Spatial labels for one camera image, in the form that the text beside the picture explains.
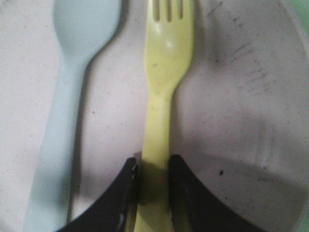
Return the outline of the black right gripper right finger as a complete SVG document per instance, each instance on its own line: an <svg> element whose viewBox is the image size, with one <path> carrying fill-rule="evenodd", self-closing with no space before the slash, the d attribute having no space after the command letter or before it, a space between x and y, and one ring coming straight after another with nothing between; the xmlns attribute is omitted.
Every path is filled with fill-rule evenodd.
<svg viewBox="0 0 309 232"><path fill-rule="evenodd" d="M262 232L224 205L195 176L180 155L169 161L172 225L176 232Z"/></svg>

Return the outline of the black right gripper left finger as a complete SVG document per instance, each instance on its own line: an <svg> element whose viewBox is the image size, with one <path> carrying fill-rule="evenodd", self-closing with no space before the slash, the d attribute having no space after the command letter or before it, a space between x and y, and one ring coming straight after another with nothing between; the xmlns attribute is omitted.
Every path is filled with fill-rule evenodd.
<svg viewBox="0 0 309 232"><path fill-rule="evenodd" d="M60 232L132 232L139 190L137 160L128 158L105 192Z"/></svg>

